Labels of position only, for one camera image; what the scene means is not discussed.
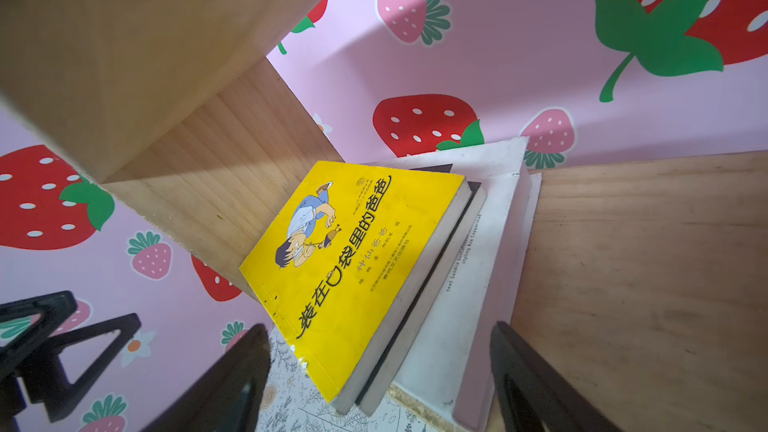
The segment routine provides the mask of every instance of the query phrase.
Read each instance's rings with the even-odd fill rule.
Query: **strawberry stem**
[[[624,59],[624,61],[621,62],[618,67],[616,67],[616,70],[614,70],[614,72],[610,74],[608,81],[605,83],[605,86],[603,87],[602,91],[600,91],[601,102],[613,101],[614,87],[616,87],[616,81],[619,80],[619,76],[621,75],[622,72],[624,72],[624,69],[627,68],[627,65],[629,65],[629,62],[631,62],[633,58],[634,58],[634,52],[629,54],[627,58]]]

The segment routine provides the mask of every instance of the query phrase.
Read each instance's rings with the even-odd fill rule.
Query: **book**
[[[340,414],[360,394],[471,194],[457,174],[318,162],[240,266]]]
[[[490,327],[512,317],[541,187],[541,174],[529,174],[523,164],[527,141],[522,137],[373,164],[450,165],[450,172],[482,182],[487,193],[389,389],[440,430],[484,430],[488,420],[494,391]]]
[[[431,170],[433,172],[450,172],[450,166],[425,167],[416,170]],[[458,250],[466,240],[469,229],[475,223],[480,212],[480,207],[485,202],[485,189],[480,182],[468,182],[472,190],[461,217],[459,218],[453,233],[443,248],[438,260],[427,275],[424,284],[416,295],[411,307],[400,324],[400,328],[389,342],[389,346],[379,359],[378,364],[371,373],[365,387],[360,392],[356,403],[366,416],[371,417],[379,407],[390,383],[395,378],[400,365],[406,359],[406,354],[413,344],[418,330],[424,323],[424,319],[432,307],[443,282],[456,260]]]

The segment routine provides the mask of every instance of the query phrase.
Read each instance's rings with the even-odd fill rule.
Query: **small cartoon man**
[[[280,268],[287,267],[293,262],[294,267],[301,266],[312,256],[316,246],[305,245],[306,238],[315,230],[319,218],[326,218],[326,227],[331,228],[336,220],[336,210],[328,203],[328,188],[333,182],[322,184],[317,189],[317,197],[307,196],[301,201],[288,225],[288,240],[277,248],[275,263]]]

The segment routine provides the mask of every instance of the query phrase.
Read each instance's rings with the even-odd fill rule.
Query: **wooden board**
[[[0,90],[53,150],[101,182],[319,1],[0,0]]]
[[[768,430],[768,152],[544,172],[512,326],[627,432]]]
[[[318,160],[341,157],[263,59],[103,186],[255,297],[239,266]]]

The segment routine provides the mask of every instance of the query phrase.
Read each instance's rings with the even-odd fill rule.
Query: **pink wallpaper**
[[[65,323],[67,328],[135,312],[141,329],[69,417],[50,424],[42,405],[28,405],[17,416],[19,427],[22,431],[74,432],[97,430],[111,421],[110,430],[140,430],[192,385],[244,330],[258,323],[271,327],[271,322],[260,304],[238,294],[221,278],[216,283],[212,271],[202,271],[201,262],[198,275],[187,251],[120,202],[114,204],[100,231],[91,228],[90,233],[69,240],[65,234],[89,226],[88,206],[67,207],[58,197],[64,187],[82,181],[71,177],[68,167],[53,153],[43,153],[45,157],[35,160],[24,154],[27,147],[39,144],[0,108],[0,216],[4,217],[0,226],[0,303],[71,290],[79,308],[73,315],[75,322]],[[44,188],[47,184],[55,187]],[[40,212],[41,216],[29,219],[23,215]],[[56,221],[74,227],[57,229]],[[42,234],[29,235],[34,230]],[[59,242],[48,239],[60,235],[64,238]],[[39,239],[48,242],[35,242]],[[20,245],[56,248],[28,250],[18,248]],[[150,254],[158,255],[155,266]],[[149,260],[140,264],[141,257]],[[26,326],[24,321],[0,324],[0,346]],[[110,340],[102,336],[63,352],[70,381],[79,377]],[[105,417],[100,417],[98,410],[106,409],[101,412]]]
[[[768,148],[768,0],[327,0],[309,20],[268,57],[347,161],[475,120],[471,143],[530,136],[533,168]]]

